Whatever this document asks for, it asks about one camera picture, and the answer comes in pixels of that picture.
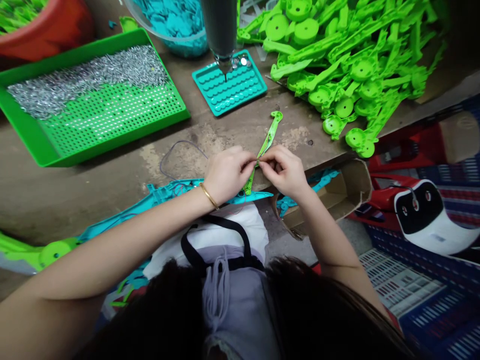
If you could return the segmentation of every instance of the pile of screws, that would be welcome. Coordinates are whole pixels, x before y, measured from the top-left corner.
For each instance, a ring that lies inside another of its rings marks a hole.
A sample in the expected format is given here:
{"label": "pile of screws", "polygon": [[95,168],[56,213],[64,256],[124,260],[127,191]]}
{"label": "pile of screws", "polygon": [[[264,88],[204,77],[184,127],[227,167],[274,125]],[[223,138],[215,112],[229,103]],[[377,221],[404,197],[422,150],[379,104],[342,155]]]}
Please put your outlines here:
{"label": "pile of screws", "polygon": [[239,66],[246,66],[247,68],[252,66],[252,63],[250,62],[247,55],[243,54],[240,58],[235,57],[233,59],[232,64],[231,64],[232,69],[235,70]]}
{"label": "pile of screws", "polygon": [[7,91],[27,114],[47,120],[65,111],[69,101],[105,85],[129,84],[143,89],[168,82],[169,77],[155,49],[142,45],[10,85]]}

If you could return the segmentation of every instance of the gold bracelet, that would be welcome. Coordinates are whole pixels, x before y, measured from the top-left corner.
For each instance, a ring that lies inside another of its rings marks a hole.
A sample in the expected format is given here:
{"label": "gold bracelet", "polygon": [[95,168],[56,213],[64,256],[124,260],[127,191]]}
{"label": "gold bracelet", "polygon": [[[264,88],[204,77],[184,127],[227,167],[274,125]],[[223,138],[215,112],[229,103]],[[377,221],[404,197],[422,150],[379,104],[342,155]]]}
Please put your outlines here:
{"label": "gold bracelet", "polygon": [[212,203],[213,207],[215,208],[215,210],[220,210],[219,206],[217,205],[217,203],[215,202],[215,200],[210,196],[210,194],[208,193],[207,189],[205,188],[204,186],[204,183],[201,182],[200,183],[200,187],[201,189],[203,190],[203,192],[205,193],[206,197],[210,200],[210,202]]}

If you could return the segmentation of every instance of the teal toy part on lap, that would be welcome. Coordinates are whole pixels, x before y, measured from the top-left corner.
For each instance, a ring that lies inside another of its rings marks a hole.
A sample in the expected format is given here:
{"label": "teal toy part on lap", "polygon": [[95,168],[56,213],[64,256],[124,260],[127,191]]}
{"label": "teal toy part on lap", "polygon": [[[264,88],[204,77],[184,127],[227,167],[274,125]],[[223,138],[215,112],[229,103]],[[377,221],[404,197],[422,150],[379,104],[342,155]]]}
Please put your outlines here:
{"label": "teal toy part on lap", "polygon": [[[135,205],[129,207],[128,209],[119,212],[117,215],[112,216],[106,220],[98,222],[94,225],[89,226],[78,238],[79,243],[85,243],[90,239],[104,233],[105,231],[114,228],[117,225],[127,221],[128,219],[133,218],[134,216],[143,213],[155,206],[165,203],[173,198],[180,196],[181,194],[187,193],[190,190],[196,188],[202,183],[204,179],[183,179],[171,181],[168,185],[155,188],[154,185],[148,184],[147,188],[150,191],[144,199],[137,202]],[[260,192],[254,191],[250,195],[245,194],[244,191],[241,191],[234,198],[227,201],[228,204],[244,204],[252,202],[255,200],[260,200],[264,198],[272,197],[273,194],[270,192]],[[147,278],[143,275],[143,269],[150,260],[145,261],[139,268],[133,271],[125,280],[124,285],[131,284],[133,289],[139,289],[148,284]]]}

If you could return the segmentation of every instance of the green mesh tray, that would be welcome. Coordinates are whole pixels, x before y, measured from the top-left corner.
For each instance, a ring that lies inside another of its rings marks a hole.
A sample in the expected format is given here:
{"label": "green mesh tray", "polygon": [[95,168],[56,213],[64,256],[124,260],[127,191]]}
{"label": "green mesh tray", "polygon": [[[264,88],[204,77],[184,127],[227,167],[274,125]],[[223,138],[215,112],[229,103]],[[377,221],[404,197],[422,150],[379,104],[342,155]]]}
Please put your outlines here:
{"label": "green mesh tray", "polygon": [[105,85],[70,101],[62,114],[48,120],[25,113],[6,90],[54,70],[148,44],[147,32],[137,29],[0,73],[0,108],[38,165],[73,166],[190,117],[171,79],[170,84],[146,89]]}

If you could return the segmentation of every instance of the wooden table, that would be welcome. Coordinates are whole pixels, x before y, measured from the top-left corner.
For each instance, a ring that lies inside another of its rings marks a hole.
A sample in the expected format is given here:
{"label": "wooden table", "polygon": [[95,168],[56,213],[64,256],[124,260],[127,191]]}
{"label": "wooden table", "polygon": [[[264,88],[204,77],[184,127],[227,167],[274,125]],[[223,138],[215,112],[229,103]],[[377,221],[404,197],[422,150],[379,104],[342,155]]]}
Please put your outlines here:
{"label": "wooden table", "polygon": [[[93,13],[99,38],[121,31],[120,26],[111,30],[109,20],[119,23],[119,16],[130,15],[119,0],[86,2]],[[142,199],[148,193],[147,184],[166,185],[169,179],[161,174],[159,163],[178,140],[197,144],[208,156],[233,145],[242,145],[244,149],[257,153],[272,122],[270,113],[274,110],[283,113],[274,143],[283,144],[298,155],[305,169],[354,156],[345,140],[331,141],[324,133],[320,114],[314,107],[267,78],[265,96],[223,117],[214,117],[192,79],[193,71],[213,62],[212,56],[208,53],[194,60],[179,58],[169,53],[158,39],[153,41],[191,113],[191,119],[79,166],[40,168],[8,121],[0,117],[0,229],[36,245],[79,235],[89,225]],[[269,74],[276,56],[270,54],[267,61],[261,62],[253,47],[249,51],[261,73]],[[422,106],[405,101],[382,134],[456,104],[472,93],[472,87],[477,89],[479,83],[478,79],[473,80],[470,89]],[[181,143],[164,164],[164,170],[179,179],[201,178],[206,166],[207,160],[196,149]],[[255,191],[270,185],[261,171],[255,174]]]}

